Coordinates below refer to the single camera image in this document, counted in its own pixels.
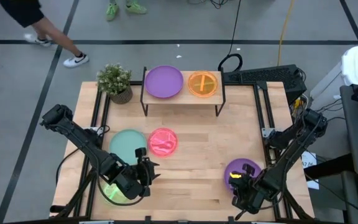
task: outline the potted plant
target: potted plant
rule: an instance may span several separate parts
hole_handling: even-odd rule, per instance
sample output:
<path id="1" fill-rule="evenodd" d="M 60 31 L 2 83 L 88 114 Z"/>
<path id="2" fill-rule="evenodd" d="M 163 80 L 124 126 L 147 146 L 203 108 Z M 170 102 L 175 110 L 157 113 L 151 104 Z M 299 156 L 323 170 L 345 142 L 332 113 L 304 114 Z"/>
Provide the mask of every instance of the potted plant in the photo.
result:
<path id="1" fill-rule="evenodd" d="M 132 71 L 123 69 L 119 64 L 108 64 L 98 72 L 96 79 L 100 90 L 109 95 L 113 102 L 124 104 L 133 96 L 129 84 L 131 75 Z"/>

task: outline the sneaker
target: sneaker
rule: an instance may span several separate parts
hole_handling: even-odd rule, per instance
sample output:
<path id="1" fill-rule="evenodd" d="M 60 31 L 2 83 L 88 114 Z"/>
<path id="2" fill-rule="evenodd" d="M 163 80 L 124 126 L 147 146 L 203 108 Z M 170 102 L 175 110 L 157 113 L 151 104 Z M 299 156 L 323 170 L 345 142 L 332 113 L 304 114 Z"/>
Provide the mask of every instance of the sneaker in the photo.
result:
<path id="1" fill-rule="evenodd" d="M 90 58 L 86 54 L 83 54 L 82 57 L 73 57 L 65 60 L 63 62 L 63 65 L 66 66 L 67 68 L 74 68 L 86 62 L 89 62 L 89 60 Z"/>
<path id="2" fill-rule="evenodd" d="M 106 20 L 112 21 L 118 12 L 118 5 L 117 4 L 109 4 L 106 12 Z"/>
<path id="3" fill-rule="evenodd" d="M 24 40 L 31 44 L 39 44 L 42 47 L 49 47 L 51 45 L 49 40 L 39 40 L 32 34 L 24 34 Z"/>
<path id="4" fill-rule="evenodd" d="M 130 5 L 127 5 L 126 9 L 128 12 L 135 14 L 146 14 L 147 12 L 147 9 L 144 6 L 138 4 L 135 0 L 133 0 Z"/>

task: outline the green plate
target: green plate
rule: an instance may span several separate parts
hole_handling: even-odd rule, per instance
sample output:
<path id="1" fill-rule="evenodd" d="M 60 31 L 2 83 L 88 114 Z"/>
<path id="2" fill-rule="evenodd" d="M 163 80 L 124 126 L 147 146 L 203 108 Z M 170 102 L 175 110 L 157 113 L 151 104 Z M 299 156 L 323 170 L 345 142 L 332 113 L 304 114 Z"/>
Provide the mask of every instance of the green plate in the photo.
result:
<path id="1" fill-rule="evenodd" d="M 110 200 L 117 203 L 125 203 L 129 201 L 128 198 L 124 196 L 124 194 L 118 189 L 116 184 L 108 185 L 106 184 L 104 186 L 103 192 L 106 194 L 107 197 L 109 197 Z"/>
<path id="2" fill-rule="evenodd" d="M 115 134 L 110 141 L 110 152 L 117 154 L 129 165 L 137 164 L 135 150 L 146 147 L 144 135 L 133 129 L 126 129 Z"/>

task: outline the wooden table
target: wooden table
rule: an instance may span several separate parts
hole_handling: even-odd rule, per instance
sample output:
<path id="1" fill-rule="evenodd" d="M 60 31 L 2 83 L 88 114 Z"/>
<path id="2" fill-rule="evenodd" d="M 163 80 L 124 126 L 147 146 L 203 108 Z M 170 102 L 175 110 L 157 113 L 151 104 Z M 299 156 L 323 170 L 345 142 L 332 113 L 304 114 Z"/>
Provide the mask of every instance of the wooden table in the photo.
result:
<path id="1" fill-rule="evenodd" d="M 267 84 L 276 128 L 285 129 L 292 121 L 283 84 Z M 140 88 L 132 87 L 134 97 L 129 103 L 110 104 L 107 125 L 111 130 L 104 137 L 103 149 L 108 150 L 110 139 L 123 129 L 136 129 L 148 137 L 161 127 L 176 132 L 178 148 L 164 159 L 149 154 L 153 162 L 160 164 L 156 173 L 161 174 L 150 186 L 150 197 L 134 206 L 116 207 L 108 204 L 96 189 L 91 218 L 144 220 L 150 215 L 152 220 L 227 221 L 228 216 L 236 216 L 240 211 L 231 205 L 232 193 L 223 182 L 226 165 L 243 157 L 265 167 L 252 87 L 226 86 L 226 106 L 219 117 L 215 117 L 212 105 L 154 105 L 145 117 L 139 103 Z M 96 92 L 95 82 L 82 84 L 73 118 L 82 127 L 90 125 Z M 265 124 L 268 124 L 262 94 L 260 91 Z M 69 142 L 65 154 L 74 149 Z M 78 188 L 83 157 L 82 153 L 76 153 L 63 164 L 54 205 L 65 205 Z M 289 171 L 287 185 L 296 201 L 314 216 L 300 160 Z M 81 214 L 85 214 L 87 198 L 85 193 Z M 271 203 L 264 202 L 263 206 L 267 205 Z M 274 221 L 273 210 L 262 210 L 256 215 L 245 213 L 241 220 Z"/>

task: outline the teal plate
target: teal plate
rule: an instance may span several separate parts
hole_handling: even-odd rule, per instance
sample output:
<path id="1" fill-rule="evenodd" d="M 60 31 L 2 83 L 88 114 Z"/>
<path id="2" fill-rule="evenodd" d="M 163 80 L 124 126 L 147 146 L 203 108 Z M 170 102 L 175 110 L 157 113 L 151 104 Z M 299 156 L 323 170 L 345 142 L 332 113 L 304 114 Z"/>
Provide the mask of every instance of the teal plate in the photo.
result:
<path id="1" fill-rule="evenodd" d="M 110 141 L 110 152 L 117 154 L 129 165 L 137 164 L 135 150 L 146 147 L 144 135 L 133 129 L 125 129 L 115 134 Z"/>

